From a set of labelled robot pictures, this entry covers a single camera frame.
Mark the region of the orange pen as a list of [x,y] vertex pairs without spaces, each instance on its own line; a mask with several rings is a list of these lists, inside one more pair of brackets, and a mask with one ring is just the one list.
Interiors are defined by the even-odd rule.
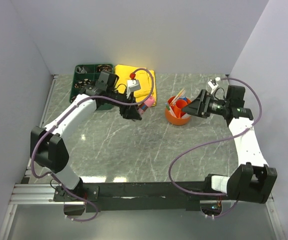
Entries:
[[175,105],[176,101],[183,95],[184,92],[185,92],[185,88],[182,88],[181,91],[172,99],[169,105],[170,106]]

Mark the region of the orange round divided container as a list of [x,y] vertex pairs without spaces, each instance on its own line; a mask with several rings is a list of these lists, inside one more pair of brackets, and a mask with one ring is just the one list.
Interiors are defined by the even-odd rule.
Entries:
[[176,117],[173,117],[169,111],[167,110],[167,108],[165,107],[164,113],[165,113],[165,117],[168,120],[169,123],[176,125],[176,126],[182,126],[187,124],[190,119],[191,116],[185,112],[182,111],[182,108],[187,106],[188,104],[191,103],[191,100],[184,97],[184,98],[179,98],[177,100],[177,102],[175,103],[175,105],[171,105],[174,113],[176,114]]

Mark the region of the yellow pencil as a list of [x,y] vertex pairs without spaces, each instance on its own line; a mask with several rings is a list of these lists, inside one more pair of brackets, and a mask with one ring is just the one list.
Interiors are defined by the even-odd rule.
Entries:
[[175,96],[174,100],[176,101],[178,98],[180,98],[184,92],[185,92],[185,88],[182,88],[181,91]]

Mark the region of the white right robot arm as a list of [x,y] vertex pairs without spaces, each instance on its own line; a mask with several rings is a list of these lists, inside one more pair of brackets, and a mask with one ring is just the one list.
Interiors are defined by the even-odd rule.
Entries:
[[216,198],[220,193],[232,200],[266,203],[277,179],[276,169],[269,167],[259,148],[250,109],[244,107],[245,88],[230,85],[225,99],[216,99],[206,90],[182,111],[200,118],[211,114],[222,116],[234,136],[238,167],[231,176],[210,174],[203,187],[204,196]]

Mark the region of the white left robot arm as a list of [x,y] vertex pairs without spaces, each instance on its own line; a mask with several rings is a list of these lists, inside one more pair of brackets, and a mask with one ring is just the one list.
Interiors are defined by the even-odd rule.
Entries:
[[47,168],[62,185],[72,201],[85,196],[82,179],[69,164],[69,153],[65,141],[77,126],[106,103],[119,107],[120,115],[128,120],[141,120],[134,92],[139,90],[139,80],[131,74],[126,81],[123,93],[117,91],[119,77],[111,72],[102,71],[98,80],[84,85],[75,100],[51,123],[45,127],[35,127],[31,131],[31,160]]

